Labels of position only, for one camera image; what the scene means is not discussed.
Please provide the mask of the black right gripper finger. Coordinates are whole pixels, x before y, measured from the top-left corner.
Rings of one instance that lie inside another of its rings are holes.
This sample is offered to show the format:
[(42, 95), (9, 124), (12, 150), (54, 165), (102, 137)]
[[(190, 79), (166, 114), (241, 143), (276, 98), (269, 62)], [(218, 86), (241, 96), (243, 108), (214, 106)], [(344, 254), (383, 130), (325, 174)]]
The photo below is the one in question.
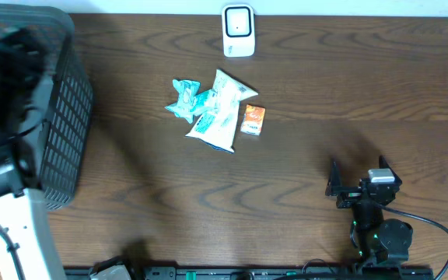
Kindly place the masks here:
[(326, 196), (338, 196), (342, 191), (341, 172), (337, 163), (333, 160), (331, 162), (331, 171), (328, 177), (327, 187), (325, 190)]
[(389, 163), (387, 162), (387, 160), (385, 159), (384, 156), (379, 156), (379, 168), (380, 169), (391, 169)]

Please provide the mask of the orange snack packet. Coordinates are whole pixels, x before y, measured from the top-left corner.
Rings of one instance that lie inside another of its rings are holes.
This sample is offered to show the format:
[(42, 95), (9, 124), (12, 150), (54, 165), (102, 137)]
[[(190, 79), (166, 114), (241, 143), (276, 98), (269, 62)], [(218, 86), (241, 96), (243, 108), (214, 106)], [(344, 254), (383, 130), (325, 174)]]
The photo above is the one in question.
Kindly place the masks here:
[(249, 135), (260, 135), (264, 122), (265, 109), (247, 104), (240, 131)]

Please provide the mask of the large white snack bag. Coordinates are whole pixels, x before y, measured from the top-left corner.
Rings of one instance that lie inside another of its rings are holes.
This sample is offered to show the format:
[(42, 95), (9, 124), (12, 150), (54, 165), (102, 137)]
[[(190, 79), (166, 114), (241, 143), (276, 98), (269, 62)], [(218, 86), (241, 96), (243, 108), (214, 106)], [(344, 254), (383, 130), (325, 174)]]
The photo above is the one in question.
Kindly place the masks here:
[(215, 93), (215, 104), (197, 119), (186, 137), (196, 138), (215, 149), (234, 153), (233, 140), (240, 102), (257, 96), (258, 92), (221, 69), (216, 70), (212, 91)]

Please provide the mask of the small teal packet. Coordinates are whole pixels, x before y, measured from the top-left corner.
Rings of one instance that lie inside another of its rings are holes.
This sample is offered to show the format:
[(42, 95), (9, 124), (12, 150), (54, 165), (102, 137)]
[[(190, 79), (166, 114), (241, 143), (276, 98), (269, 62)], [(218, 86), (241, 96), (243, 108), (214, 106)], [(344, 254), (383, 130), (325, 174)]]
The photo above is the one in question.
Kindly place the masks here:
[(201, 115), (204, 112), (214, 110), (216, 107), (218, 99), (218, 93), (213, 90), (209, 89), (207, 91), (204, 91), (203, 93), (198, 94), (193, 102), (193, 107), (191, 108), (190, 112), (195, 115)]

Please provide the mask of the teal candy wrapper packet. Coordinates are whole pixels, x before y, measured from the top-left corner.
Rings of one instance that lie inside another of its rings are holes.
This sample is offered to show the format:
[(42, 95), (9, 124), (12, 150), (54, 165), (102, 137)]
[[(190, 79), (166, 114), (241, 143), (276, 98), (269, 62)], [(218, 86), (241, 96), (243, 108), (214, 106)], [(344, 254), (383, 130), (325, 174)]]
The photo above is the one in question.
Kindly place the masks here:
[(174, 79), (173, 87), (178, 92), (178, 99), (176, 103), (166, 106), (166, 109), (191, 124), (194, 120), (191, 110), (194, 107), (194, 100), (200, 86), (201, 83), (198, 81)]

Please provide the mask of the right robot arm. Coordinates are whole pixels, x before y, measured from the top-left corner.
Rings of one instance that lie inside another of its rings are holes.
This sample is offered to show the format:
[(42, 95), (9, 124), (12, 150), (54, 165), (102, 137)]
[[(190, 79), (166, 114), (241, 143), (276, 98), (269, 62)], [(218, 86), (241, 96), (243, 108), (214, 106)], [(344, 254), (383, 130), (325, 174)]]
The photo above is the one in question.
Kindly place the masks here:
[(379, 157), (379, 167), (369, 170), (368, 177), (354, 187), (342, 183), (337, 163), (331, 163), (325, 194), (337, 198), (337, 208), (352, 210), (351, 240), (361, 255), (359, 270), (398, 267), (409, 258), (412, 227), (383, 217), (383, 207), (396, 198), (401, 185), (402, 180), (383, 156)]

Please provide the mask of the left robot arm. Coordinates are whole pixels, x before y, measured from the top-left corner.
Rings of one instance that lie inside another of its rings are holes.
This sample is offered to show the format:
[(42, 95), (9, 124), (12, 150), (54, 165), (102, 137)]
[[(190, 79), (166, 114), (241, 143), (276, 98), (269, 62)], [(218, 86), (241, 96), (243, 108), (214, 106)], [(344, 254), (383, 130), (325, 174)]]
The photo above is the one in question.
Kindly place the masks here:
[(3, 279), (64, 279), (37, 176), (22, 130), (46, 68), (47, 51), (30, 30), (0, 39), (0, 273)]

